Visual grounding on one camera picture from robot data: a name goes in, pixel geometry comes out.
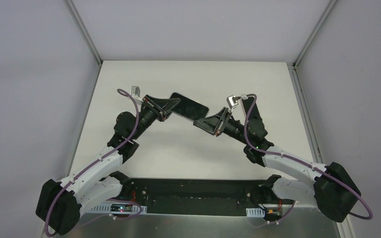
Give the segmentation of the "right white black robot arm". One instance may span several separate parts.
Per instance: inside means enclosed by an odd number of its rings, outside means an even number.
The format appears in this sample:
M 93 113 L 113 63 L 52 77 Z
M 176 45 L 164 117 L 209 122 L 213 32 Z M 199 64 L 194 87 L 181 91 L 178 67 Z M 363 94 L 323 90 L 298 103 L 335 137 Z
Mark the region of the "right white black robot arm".
M 262 186 L 262 198 L 268 203 L 278 199 L 301 201 L 317 207 L 326 217 L 343 222 L 357 203 L 361 192 L 345 168 L 332 162 L 319 164 L 289 155 L 265 137 L 267 131 L 259 114 L 249 116 L 244 124 L 232 118 L 227 108 L 219 113 L 198 119 L 193 125 L 203 131 L 227 136 L 244 143 L 244 153 L 254 164 L 290 175 L 286 179 L 271 175 Z

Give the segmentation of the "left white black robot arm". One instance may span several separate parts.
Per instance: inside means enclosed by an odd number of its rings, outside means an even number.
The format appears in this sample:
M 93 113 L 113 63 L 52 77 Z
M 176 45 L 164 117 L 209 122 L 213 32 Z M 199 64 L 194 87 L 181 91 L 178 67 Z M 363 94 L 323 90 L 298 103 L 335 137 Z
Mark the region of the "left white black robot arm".
M 179 98 L 158 99 L 146 95 L 136 114 L 122 112 L 116 118 L 114 135 L 91 164 L 59 181 L 48 180 L 42 186 L 36 215 L 45 222 L 48 237 L 65 235 L 81 216 L 99 203 L 116 197 L 127 200 L 131 196 L 128 177 L 119 167 L 135 153 L 135 142 L 156 120 L 163 122 L 179 104 Z

